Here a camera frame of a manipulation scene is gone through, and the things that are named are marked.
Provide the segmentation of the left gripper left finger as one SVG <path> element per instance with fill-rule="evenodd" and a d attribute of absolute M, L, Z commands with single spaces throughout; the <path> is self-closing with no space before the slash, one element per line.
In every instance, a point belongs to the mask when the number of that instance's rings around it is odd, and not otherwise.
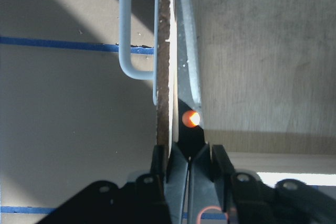
<path fill-rule="evenodd" d="M 152 153 L 150 174 L 153 179 L 153 190 L 155 201 L 165 202 L 164 198 L 164 178 L 166 174 L 167 157 L 166 146 L 155 145 Z"/>

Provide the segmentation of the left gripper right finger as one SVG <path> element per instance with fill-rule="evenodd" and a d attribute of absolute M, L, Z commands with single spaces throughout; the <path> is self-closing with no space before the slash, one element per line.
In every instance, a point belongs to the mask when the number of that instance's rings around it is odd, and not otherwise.
<path fill-rule="evenodd" d="M 235 172 L 223 145 L 212 146 L 213 182 L 220 206 L 227 206 L 231 176 Z"/>

